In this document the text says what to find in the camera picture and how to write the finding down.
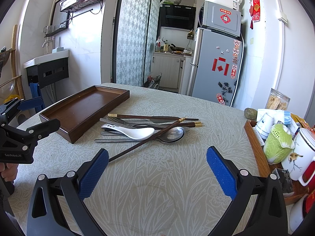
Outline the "left hand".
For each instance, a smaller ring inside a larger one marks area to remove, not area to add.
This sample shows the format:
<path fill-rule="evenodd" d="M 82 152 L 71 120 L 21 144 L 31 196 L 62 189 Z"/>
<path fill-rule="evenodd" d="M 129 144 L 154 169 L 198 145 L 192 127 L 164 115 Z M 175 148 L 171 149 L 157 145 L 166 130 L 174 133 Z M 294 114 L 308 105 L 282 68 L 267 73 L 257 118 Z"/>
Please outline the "left hand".
<path fill-rule="evenodd" d="M 0 172 L 1 172 L 1 177 L 6 181 L 6 182 L 12 182 L 16 179 L 17 173 L 18 173 L 18 164 L 5 164 L 5 163 L 0 163 Z"/>

